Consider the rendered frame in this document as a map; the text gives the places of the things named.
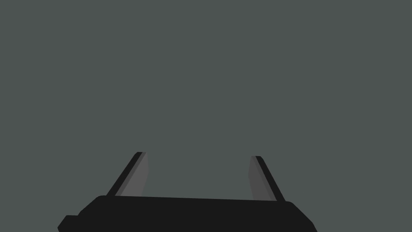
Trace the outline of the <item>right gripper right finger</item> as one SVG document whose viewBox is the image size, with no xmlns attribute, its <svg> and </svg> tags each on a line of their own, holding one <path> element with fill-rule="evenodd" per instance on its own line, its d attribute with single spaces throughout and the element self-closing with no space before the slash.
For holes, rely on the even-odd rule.
<svg viewBox="0 0 412 232">
<path fill-rule="evenodd" d="M 253 200 L 285 201 L 284 196 L 261 156 L 251 156 L 248 179 Z"/>
</svg>

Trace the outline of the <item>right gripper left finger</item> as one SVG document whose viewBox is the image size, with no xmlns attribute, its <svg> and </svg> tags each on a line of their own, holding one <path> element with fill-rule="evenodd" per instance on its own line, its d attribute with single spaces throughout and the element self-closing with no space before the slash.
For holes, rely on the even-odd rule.
<svg viewBox="0 0 412 232">
<path fill-rule="evenodd" d="M 148 178 L 148 155 L 137 152 L 123 169 L 107 196 L 141 197 Z"/>
</svg>

